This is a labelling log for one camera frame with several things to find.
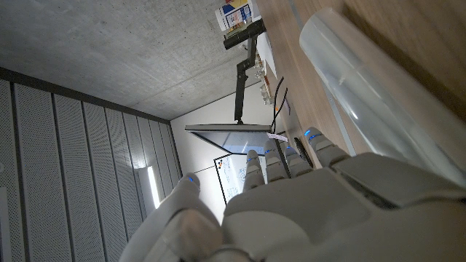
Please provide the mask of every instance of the paper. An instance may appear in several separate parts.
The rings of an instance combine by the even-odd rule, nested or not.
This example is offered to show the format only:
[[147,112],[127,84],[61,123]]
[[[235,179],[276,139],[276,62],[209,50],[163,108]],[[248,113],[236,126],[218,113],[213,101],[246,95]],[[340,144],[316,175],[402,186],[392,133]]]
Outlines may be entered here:
[[288,142],[288,139],[282,135],[276,135],[276,134],[269,134],[267,133],[267,136],[269,138],[273,138],[273,139],[278,139],[278,140],[281,140],[281,141],[285,141],[285,142]]

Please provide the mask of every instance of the wall light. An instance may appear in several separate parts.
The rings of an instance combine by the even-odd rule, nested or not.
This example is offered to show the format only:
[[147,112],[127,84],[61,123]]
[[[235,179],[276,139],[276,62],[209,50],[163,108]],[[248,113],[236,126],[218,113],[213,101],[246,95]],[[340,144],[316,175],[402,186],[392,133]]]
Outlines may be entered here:
[[149,176],[149,183],[151,184],[152,199],[154,200],[154,206],[157,209],[160,206],[160,199],[159,191],[157,190],[157,184],[155,183],[154,170],[152,167],[147,167],[147,174]]

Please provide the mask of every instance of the wall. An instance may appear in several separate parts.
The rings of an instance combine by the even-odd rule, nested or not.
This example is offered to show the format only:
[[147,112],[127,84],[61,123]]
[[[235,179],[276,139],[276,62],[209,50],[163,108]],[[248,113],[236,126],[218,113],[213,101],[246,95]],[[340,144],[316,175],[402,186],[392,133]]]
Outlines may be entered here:
[[[242,117],[245,124],[271,124],[273,121],[273,107],[263,104],[260,86],[258,83],[245,89]],[[200,198],[219,221],[223,219],[225,202],[213,160],[227,153],[185,132],[184,128],[190,124],[234,124],[234,99],[235,94],[229,95],[171,121],[183,174],[196,173],[201,182]],[[283,130],[278,118],[277,132]]]
[[170,125],[41,84],[0,80],[12,260],[118,261],[147,215],[138,168],[154,166],[161,198],[181,177]]

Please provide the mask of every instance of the concrete ceiling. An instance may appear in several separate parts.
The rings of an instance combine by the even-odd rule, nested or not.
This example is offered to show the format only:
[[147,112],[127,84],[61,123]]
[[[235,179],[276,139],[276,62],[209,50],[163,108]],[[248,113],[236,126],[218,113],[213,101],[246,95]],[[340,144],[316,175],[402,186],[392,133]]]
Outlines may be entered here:
[[174,119],[235,91],[247,52],[223,46],[224,3],[1,1],[0,66]]

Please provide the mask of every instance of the white wall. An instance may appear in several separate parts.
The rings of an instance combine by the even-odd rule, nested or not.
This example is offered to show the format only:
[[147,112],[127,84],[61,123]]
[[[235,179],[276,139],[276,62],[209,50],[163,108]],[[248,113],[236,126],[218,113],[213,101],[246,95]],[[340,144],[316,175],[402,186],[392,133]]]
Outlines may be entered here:
[[[264,105],[259,87],[254,84],[245,89],[242,121],[245,124],[271,124],[273,107]],[[178,150],[183,174],[198,172],[214,165],[213,160],[227,153],[184,131],[190,124],[235,124],[234,121],[235,94],[203,106],[191,113],[171,121],[173,136]],[[280,118],[277,119],[277,132],[283,131]],[[217,218],[223,217],[225,208],[216,169],[196,173],[201,182],[200,199],[214,212]]]

